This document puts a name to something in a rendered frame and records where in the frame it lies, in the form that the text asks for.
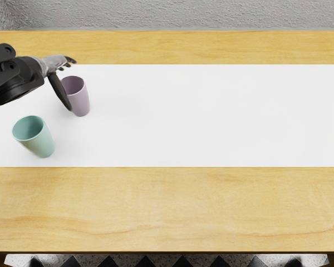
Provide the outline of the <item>mint green plastic cup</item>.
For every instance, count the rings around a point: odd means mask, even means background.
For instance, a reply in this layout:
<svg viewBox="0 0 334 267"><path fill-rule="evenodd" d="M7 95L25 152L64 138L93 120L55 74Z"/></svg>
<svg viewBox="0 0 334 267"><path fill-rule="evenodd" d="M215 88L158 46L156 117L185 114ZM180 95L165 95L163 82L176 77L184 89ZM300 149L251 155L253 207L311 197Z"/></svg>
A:
<svg viewBox="0 0 334 267"><path fill-rule="evenodd" d="M55 144L45 121L39 116L26 116L12 128L13 138L28 151L40 158L50 157Z"/></svg>

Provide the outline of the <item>mauve plastic cup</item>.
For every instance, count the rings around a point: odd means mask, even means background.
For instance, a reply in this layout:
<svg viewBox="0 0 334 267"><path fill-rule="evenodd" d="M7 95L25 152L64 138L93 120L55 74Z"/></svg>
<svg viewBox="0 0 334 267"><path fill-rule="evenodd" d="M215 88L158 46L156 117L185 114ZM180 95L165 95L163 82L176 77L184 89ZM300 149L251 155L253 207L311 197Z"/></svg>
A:
<svg viewBox="0 0 334 267"><path fill-rule="evenodd" d="M90 100L85 81L78 76L67 76L61 82L72 106L72 112L78 117L87 115L90 112Z"/></svg>

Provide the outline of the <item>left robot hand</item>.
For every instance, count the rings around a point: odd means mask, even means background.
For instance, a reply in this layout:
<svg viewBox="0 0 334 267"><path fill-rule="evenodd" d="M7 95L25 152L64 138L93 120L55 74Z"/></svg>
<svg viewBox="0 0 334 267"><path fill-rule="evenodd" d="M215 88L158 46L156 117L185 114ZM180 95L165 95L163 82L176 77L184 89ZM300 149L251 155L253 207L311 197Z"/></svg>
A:
<svg viewBox="0 0 334 267"><path fill-rule="evenodd" d="M63 71L64 67L70 68L71 65L76 64L77 61L64 55L51 55L44 58L39 58L38 62L41 66L43 76L48 78L48 81L50 82L56 96L66 107L66 109L71 111L72 106L68 100L63 84L56 74L56 71Z"/></svg>

